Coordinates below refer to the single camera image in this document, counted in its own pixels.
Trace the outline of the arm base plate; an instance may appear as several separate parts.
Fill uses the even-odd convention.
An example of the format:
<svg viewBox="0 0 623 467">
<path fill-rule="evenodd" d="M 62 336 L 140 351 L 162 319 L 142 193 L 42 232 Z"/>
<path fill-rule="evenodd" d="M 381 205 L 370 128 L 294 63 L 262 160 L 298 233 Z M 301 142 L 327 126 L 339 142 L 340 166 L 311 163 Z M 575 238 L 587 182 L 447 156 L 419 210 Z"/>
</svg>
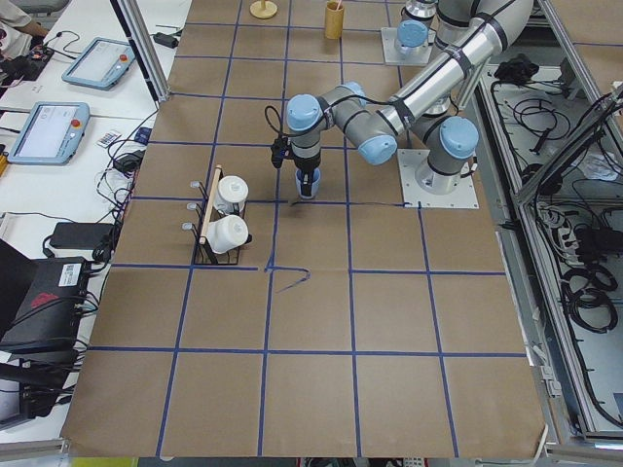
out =
<svg viewBox="0 0 623 467">
<path fill-rule="evenodd" d="M 454 175 L 441 175 L 428 164 L 428 150 L 399 149 L 398 167 L 403 202 L 413 208 L 478 209 L 468 164 Z"/>
<path fill-rule="evenodd" d="M 435 32 L 426 29 L 427 38 L 417 47 L 408 47 L 398 39 L 398 29 L 384 27 L 381 29 L 384 60 L 387 65 L 425 66 L 429 62 Z"/>
</svg>

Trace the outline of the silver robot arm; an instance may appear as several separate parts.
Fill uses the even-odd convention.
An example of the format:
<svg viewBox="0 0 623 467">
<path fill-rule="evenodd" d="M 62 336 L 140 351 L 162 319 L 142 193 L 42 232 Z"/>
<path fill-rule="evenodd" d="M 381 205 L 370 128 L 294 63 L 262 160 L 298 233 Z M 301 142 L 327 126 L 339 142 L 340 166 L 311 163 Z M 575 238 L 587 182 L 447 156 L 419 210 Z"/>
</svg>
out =
<svg viewBox="0 0 623 467">
<path fill-rule="evenodd" d="M 519 37 L 531 15 L 532 1 L 438 1 L 435 47 L 427 66 L 380 110 L 365 109 L 364 91 L 344 83 L 321 96 L 298 94 L 286 107 L 297 187 L 313 198 L 320 165 L 320 133 L 337 126 L 372 165 L 397 151 L 397 137 L 488 58 L 501 54 Z"/>
<path fill-rule="evenodd" d="M 409 56 L 428 43 L 429 27 L 436 8 L 435 0 L 409 0 L 405 3 L 394 40 L 394 47 L 402 57 Z"/>
</svg>

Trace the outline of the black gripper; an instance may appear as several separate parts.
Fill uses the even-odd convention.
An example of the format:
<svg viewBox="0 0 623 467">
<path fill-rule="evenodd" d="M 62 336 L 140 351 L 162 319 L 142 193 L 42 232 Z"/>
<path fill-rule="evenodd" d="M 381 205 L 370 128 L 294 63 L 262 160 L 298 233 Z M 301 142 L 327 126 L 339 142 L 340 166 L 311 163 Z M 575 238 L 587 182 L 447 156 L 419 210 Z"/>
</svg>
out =
<svg viewBox="0 0 623 467">
<path fill-rule="evenodd" d="M 296 171 L 296 187 L 300 196 L 313 196 L 314 171 L 298 169 Z"/>
</svg>

